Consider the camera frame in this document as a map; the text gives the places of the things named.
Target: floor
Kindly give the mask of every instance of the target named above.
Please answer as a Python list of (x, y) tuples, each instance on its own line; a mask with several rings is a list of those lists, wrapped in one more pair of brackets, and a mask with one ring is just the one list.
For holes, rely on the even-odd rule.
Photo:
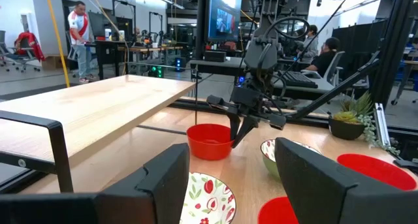
[[(26, 72), (21, 73), (20, 71), (14, 70), (11, 66), (9, 68), (10, 71), (7, 72), (4, 67), (0, 67), (0, 101), (4, 101), (1, 100), (2, 95), (65, 84), (65, 77), (61, 70), (35, 72), (33, 68), (28, 67)], [(98, 70), (93, 70), (93, 73), (97, 75)], [(111, 78), (113, 76), (113, 68), (105, 67), (104, 77)], [(165, 71), (165, 78), (169, 79), (191, 81), (190, 76), (190, 71)], [(201, 76), (202, 80), (199, 80), (200, 83), (198, 87), (199, 98), (207, 98), (209, 95), (215, 95), (217, 97), (223, 97), (225, 100), (229, 100), (233, 90), (233, 76), (222, 76), (217, 74), (201, 74)], [(73, 78), (72, 74), (70, 74), (69, 81), (72, 84), (77, 84), (78, 78)], [(397, 91), (398, 87), (395, 86), (392, 89), (390, 100), (394, 99)], [(186, 96), (192, 97), (194, 95), (188, 93)], [(340, 109), (341, 98), (344, 98), (344, 96), (335, 98), (330, 104), (324, 104), (315, 112), (323, 114), (326, 114), (327, 112), (338, 112)], [(418, 103), (413, 104), (412, 100), (414, 99), (418, 99), (417, 92), (404, 91), (396, 106), (388, 104), (386, 109), (388, 125), (417, 128), (416, 119), (418, 116)], [(302, 107), (307, 104), (310, 104), (310, 101), (301, 101), (297, 107)], [(23, 170), (24, 168), (0, 164), (0, 184), (7, 178), (10, 178)]]

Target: potted succulent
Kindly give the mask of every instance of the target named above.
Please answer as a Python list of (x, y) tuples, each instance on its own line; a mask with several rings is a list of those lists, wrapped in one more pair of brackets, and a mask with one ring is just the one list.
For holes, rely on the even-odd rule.
[(354, 140), (365, 133), (367, 128), (367, 132), (373, 132), (374, 136), (376, 128), (370, 116), (373, 113), (373, 104), (369, 92), (364, 93), (358, 100), (342, 101), (341, 105), (342, 110), (329, 117), (329, 130), (332, 135)]

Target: yellow pole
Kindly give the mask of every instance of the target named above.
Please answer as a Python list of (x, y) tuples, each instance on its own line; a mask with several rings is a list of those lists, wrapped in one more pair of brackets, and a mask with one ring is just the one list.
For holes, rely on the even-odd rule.
[(57, 27), (57, 22), (54, 16), (54, 10), (52, 8), (51, 0), (47, 0), (47, 1), (48, 1), (48, 6), (50, 7), (50, 14), (51, 14), (52, 23), (54, 24), (55, 34), (57, 36), (59, 55), (61, 56), (61, 62), (63, 64), (63, 69), (64, 69), (65, 83), (67, 85), (67, 88), (69, 88), (70, 80), (68, 79), (67, 65), (65, 64), (65, 60), (64, 60), (63, 47), (61, 45), (61, 38), (59, 37), (59, 33), (58, 33), (58, 27)]

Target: red plate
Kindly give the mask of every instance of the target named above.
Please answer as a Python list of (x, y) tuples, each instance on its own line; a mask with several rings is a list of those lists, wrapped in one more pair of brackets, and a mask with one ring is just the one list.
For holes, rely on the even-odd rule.
[(298, 224), (298, 219), (287, 197), (272, 199), (261, 207), (258, 224), (271, 223)]
[(417, 187), (415, 180), (402, 169), (379, 159), (358, 154), (344, 154), (337, 161), (347, 168), (392, 185), (404, 191)]

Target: green bowl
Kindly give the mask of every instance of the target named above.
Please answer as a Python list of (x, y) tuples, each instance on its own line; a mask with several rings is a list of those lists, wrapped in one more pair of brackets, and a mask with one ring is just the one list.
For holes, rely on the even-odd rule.
[[(317, 151), (316, 149), (310, 146), (307, 146), (300, 142), (295, 142), (295, 141), (293, 142), (301, 146), (304, 146), (305, 148), (313, 150), (314, 152), (318, 154), (321, 154), (321, 152)], [(277, 170), (277, 165), (276, 165), (276, 159), (274, 158), (275, 143), (276, 143), (275, 139), (267, 140), (260, 145), (260, 150), (263, 156), (264, 165), (266, 166), (267, 170), (270, 172), (271, 175), (273, 175), (273, 177), (275, 177), (277, 180), (280, 180), (279, 171)]]

